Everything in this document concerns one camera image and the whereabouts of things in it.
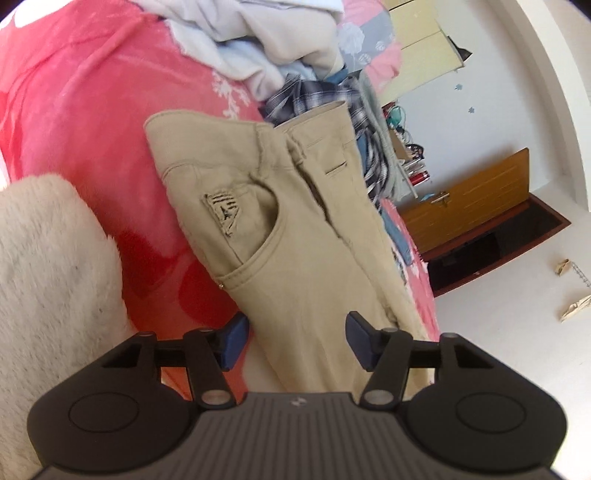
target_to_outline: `metal screw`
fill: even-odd
[[[201,395],[201,400],[207,405],[224,405],[232,399],[232,396],[225,390],[207,390]]]
[[[370,390],[363,397],[372,405],[388,405],[394,401],[394,395],[387,390]]]

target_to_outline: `bed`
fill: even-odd
[[[192,109],[261,121],[243,84],[180,53],[155,15],[126,0],[27,0],[0,24],[0,150],[9,181],[57,172],[71,182],[114,237],[123,297],[138,330],[179,338],[218,328],[235,313],[232,299],[191,252],[168,204],[148,150],[144,121],[164,109]],[[421,318],[439,337],[426,265],[397,255]],[[184,371],[166,373],[188,394]],[[280,385],[251,339],[227,380],[240,398],[249,388]]]

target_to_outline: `cabinet handle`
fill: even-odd
[[[446,200],[448,198],[449,198],[449,192],[440,192],[439,197],[431,200],[431,203],[442,202],[443,200]]]

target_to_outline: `white floor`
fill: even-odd
[[[591,277],[591,213],[560,182],[536,194],[572,225],[526,254],[436,300],[442,331],[453,331],[538,384],[562,404],[567,439],[555,469],[568,480],[591,480],[591,309],[560,323],[572,302],[591,294],[570,258]]]

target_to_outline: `plaid shirt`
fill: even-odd
[[[388,160],[379,144],[375,130],[368,121],[357,79],[347,77],[338,85],[331,82],[301,80],[288,75],[285,85],[259,110],[266,122],[281,125],[315,107],[334,101],[345,101],[357,139],[364,135],[368,146],[365,184],[368,196],[377,209],[379,198],[389,175]]]

